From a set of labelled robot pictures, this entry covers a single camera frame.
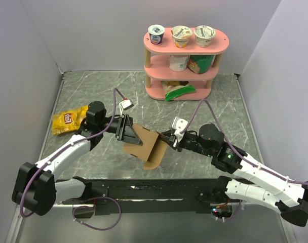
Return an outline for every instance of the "green plastic package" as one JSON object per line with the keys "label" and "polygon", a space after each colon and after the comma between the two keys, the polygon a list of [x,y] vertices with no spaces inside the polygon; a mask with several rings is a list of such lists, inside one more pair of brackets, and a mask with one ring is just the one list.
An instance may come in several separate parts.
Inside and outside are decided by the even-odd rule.
{"label": "green plastic package", "polygon": [[196,89],[189,84],[189,81],[162,81],[162,86],[166,101],[196,91]]}
{"label": "green plastic package", "polygon": [[214,55],[190,56],[188,68],[196,74],[202,74],[208,71],[213,58]]}

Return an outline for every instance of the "dark blue yogurt cup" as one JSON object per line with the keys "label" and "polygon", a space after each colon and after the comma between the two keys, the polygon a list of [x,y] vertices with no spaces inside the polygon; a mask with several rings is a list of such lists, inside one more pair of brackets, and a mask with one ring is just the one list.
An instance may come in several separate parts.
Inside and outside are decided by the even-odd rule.
{"label": "dark blue yogurt cup", "polygon": [[163,34],[165,32],[165,28],[161,25],[155,24],[151,25],[148,28],[149,39],[153,45],[162,44]]}

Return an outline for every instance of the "yogurt cup lid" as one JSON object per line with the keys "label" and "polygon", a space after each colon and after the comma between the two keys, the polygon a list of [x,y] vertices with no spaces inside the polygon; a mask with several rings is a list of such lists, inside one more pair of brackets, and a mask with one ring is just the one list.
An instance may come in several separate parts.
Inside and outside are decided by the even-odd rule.
{"label": "yogurt cup lid", "polygon": [[189,27],[179,25],[171,29],[171,34],[178,39],[188,39],[192,36],[193,31]]}
{"label": "yogurt cup lid", "polygon": [[216,31],[207,25],[200,25],[195,28],[195,35],[203,39],[211,39],[216,35]]}
{"label": "yogurt cup lid", "polygon": [[165,28],[159,24],[151,25],[148,28],[148,33],[153,34],[153,35],[160,35],[160,34],[163,34],[164,32],[165,32]]}

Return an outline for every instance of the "white wall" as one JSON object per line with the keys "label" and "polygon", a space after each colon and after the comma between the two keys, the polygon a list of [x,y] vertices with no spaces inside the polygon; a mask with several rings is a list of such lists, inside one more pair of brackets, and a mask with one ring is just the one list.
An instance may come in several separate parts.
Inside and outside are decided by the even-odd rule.
{"label": "white wall", "polygon": [[41,149],[60,72],[19,0],[0,0],[0,243],[18,169]]}
{"label": "white wall", "polygon": [[21,0],[61,71],[143,70],[152,24],[225,32],[221,72],[242,73],[280,0]]}
{"label": "white wall", "polygon": [[[308,180],[308,0],[282,0],[240,84],[267,165]],[[308,224],[294,227],[308,242]]]}

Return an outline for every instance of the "robotic arm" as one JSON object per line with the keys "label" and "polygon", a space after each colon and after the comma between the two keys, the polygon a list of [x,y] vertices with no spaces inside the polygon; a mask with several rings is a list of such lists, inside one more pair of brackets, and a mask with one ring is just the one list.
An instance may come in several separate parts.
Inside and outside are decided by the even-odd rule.
{"label": "robotic arm", "polygon": [[[124,114],[124,110],[130,108],[132,103],[129,100],[124,102],[127,106],[123,106],[121,103],[121,115],[116,115],[113,118],[107,132],[114,133],[120,141],[142,145],[142,141],[132,128],[133,119],[128,114]],[[56,181],[62,172],[76,159],[91,151],[100,142],[103,135],[93,135],[104,130],[108,126],[110,119],[111,117],[106,117],[106,109],[102,102],[92,102],[79,130],[66,144],[36,164],[25,163],[20,167],[12,200],[20,204],[28,181],[47,162],[47,166],[38,174],[25,195],[23,203],[25,208],[38,215],[44,215],[51,209],[53,204],[60,201],[70,198],[80,200],[91,198],[92,183],[83,178],[74,177],[68,181]],[[223,186],[219,186],[218,190],[226,198],[240,199],[265,206],[280,213],[285,220],[292,224],[306,225],[308,219],[308,186],[290,183],[288,182],[289,178],[287,178],[287,181],[283,181],[277,176],[266,172],[266,170],[272,170],[256,161],[245,151],[234,146],[243,158],[256,166],[254,167],[247,163],[224,142],[224,134],[213,124],[203,125],[198,133],[195,131],[182,133],[187,123],[184,119],[174,118],[170,125],[170,130],[161,133],[160,139],[178,152],[187,149],[205,156],[211,156],[211,164],[216,168],[254,183],[246,184],[235,179],[219,177],[218,181],[222,182]],[[88,137],[92,138],[75,143]],[[61,151],[63,152],[59,156],[49,162],[50,158]]]}

